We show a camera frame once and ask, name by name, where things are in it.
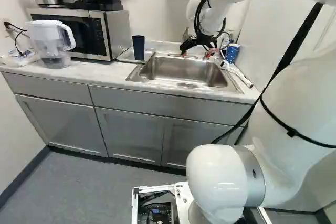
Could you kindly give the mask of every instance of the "countertop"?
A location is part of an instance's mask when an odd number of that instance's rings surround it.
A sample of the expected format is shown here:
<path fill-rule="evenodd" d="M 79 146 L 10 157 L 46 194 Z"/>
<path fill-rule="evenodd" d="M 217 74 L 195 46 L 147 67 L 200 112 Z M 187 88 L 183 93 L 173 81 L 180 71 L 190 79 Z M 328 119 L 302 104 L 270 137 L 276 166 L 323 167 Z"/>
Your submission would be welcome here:
<path fill-rule="evenodd" d="M 137 64 L 118 61 L 99 63 L 73 60 L 71 62 L 71 66 L 67 68 L 49 69 L 46 68 L 41 61 L 36 61 L 20 68 L 0 65 L 0 71 L 53 80 L 93 84 L 111 88 L 181 95 L 185 97 L 238 102 L 245 104 L 253 104 L 260 95 L 260 92 L 255 87 L 251 89 L 248 88 L 234 74 L 231 74 L 231 76 L 244 94 L 232 93 L 228 91 L 195 90 L 187 87 L 163 87 L 154 85 L 152 83 L 126 81 L 125 79 L 136 66 Z"/>

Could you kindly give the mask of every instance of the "black strap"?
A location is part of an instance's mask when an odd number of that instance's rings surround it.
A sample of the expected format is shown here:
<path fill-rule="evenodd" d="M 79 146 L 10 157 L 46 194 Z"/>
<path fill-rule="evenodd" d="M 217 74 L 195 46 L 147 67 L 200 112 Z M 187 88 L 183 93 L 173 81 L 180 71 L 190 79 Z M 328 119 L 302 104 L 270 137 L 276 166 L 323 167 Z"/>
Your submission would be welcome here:
<path fill-rule="evenodd" d="M 299 138 L 311 143 L 311 144 L 314 144 L 314 145 L 318 145 L 318 146 L 321 146 L 321 147 L 325 147 L 325 148 L 336 148 L 336 145 L 330 145 L 330 144 L 323 144 L 323 143 L 320 143 L 320 142 L 317 142 L 305 135 L 302 135 L 300 132 L 298 132 L 296 129 L 288 126 L 286 123 L 284 123 L 282 120 L 280 120 L 279 118 L 277 118 L 277 116 L 275 116 L 266 106 L 266 104 L 264 103 L 264 100 L 263 100 L 263 95 L 261 95 L 261 98 L 260 98 L 260 103 L 262 105 L 262 107 L 264 107 L 264 110 L 274 119 L 274 121 L 276 121 L 278 124 L 280 124 L 283 128 L 285 128 L 288 132 L 287 132 L 287 135 L 289 135 L 290 137 L 294 137 L 294 136 L 298 136 Z"/>
<path fill-rule="evenodd" d="M 271 79 L 269 80 L 268 84 L 262 91 L 261 95 L 258 97 L 258 99 L 255 101 L 255 103 L 252 105 L 252 107 L 246 112 L 245 115 L 227 132 L 224 134 L 220 135 L 218 138 L 214 139 L 211 144 L 218 144 L 220 140 L 223 138 L 229 136 L 231 133 L 233 133 L 236 129 L 238 129 L 243 123 L 245 123 L 251 116 L 252 111 L 254 107 L 257 105 L 259 99 L 261 98 L 262 94 L 265 92 L 267 87 L 270 85 L 270 83 L 273 81 L 274 77 L 277 76 L 279 72 L 281 72 L 285 67 L 287 67 L 299 51 L 303 41 L 305 40 L 306 36 L 308 35 L 311 27 L 313 26 L 315 20 L 319 16 L 319 13 L 321 12 L 323 7 L 323 4 L 320 2 L 316 2 L 314 4 L 314 7 L 311 9 L 310 13 L 308 14 L 307 18 L 304 20 L 302 23 L 300 29 L 294 36 L 292 42 L 288 46 L 285 54 L 283 55 L 281 61 L 279 62 L 276 70 L 274 71 Z"/>

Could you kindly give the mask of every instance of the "stainless steel sink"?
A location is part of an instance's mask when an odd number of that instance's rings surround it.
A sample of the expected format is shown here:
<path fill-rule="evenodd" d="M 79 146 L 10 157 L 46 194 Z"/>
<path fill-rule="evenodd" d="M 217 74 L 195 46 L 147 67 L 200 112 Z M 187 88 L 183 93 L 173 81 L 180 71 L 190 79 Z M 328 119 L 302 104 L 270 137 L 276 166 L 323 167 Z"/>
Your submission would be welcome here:
<path fill-rule="evenodd" d="M 154 55 L 145 65 L 137 66 L 126 81 L 241 93 L 231 77 L 217 64 L 199 57 Z"/>

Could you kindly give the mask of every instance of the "power outlet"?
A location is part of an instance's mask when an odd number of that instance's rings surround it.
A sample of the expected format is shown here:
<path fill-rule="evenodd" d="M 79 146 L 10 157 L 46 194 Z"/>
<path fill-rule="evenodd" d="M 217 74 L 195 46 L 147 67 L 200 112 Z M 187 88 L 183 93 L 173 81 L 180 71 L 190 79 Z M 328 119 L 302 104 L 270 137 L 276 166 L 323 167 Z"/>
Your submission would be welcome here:
<path fill-rule="evenodd" d="M 0 19 L 0 30 L 4 31 L 4 34 L 5 34 L 5 37 L 9 37 L 11 35 L 11 27 L 9 24 L 7 23 L 10 23 L 9 19 L 8 18 L 3 18 L 3 19 Z"/>

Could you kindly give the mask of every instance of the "gray carpet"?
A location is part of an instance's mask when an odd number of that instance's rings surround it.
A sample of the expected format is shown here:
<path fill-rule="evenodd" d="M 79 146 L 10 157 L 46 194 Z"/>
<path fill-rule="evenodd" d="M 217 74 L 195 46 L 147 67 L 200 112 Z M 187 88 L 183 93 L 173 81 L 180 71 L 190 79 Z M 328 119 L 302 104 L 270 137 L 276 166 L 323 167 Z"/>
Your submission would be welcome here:
<path fill-rule="evenodd" d="M 130 224 L 134 186 L 184 176 L 51 153 L 0 211 L 1 224 Z"/>

